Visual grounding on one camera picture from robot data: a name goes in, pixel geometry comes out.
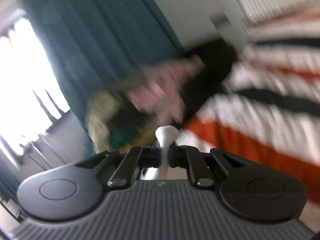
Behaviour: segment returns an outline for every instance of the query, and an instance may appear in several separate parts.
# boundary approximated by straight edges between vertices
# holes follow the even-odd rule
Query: curtain fold
[[[71,110],[142,65],[183,49],[153,0],[23,0]]]
[[[15,167],[8,157],[0,149],[0,195],[12,198],[17,202],[17,189],[20,182],[16,178],[18,168]]]

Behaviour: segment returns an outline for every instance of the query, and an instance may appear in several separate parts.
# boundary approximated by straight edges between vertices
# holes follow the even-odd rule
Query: bright window light
[[[19,144],[36,140],[52,125],[32,90],[56,119],[61,115],[45,90],[62,111],[70,107],[30,22],[20,19],[8,36],[0,38],[0,134],[22,155]]]

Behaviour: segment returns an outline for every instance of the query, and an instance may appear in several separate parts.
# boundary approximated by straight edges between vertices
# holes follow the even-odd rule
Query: black stripe
[[[258,101],[267,105],[276,105],[293,113],[307,113],[320,117],[320,105],[305,98],[293,96],[281,96],[265,89],[245,89],[236,92],[250,100]]]
[[[266,45],[292,45],[292,46],[307,46],[320,47],[320,38],[288,38],[276,40],[252,41],[256,46]]]

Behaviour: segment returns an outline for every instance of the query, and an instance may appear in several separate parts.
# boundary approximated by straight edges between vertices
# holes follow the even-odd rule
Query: black device
[[[221,149],[172,145],[169,166],[185,180],[142,180],[161,151],[115,150],[26,179],[18,189],[30,215],[12,239],[308,240],[298,221],[307,201],[296,178]]]

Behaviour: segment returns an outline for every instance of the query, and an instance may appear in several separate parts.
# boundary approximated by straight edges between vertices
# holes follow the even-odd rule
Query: white knob
[[[179,131],[173,126],[162,126],[156,130],[156,137],[161,148],[161,166],[156,171],[153,179],[167,179],[169,147],[178,136]]]
[[[161,149],[169,149],[169,146],[178,138],[179,131],[173,126],[162,126],[156,130],[156,137]]]

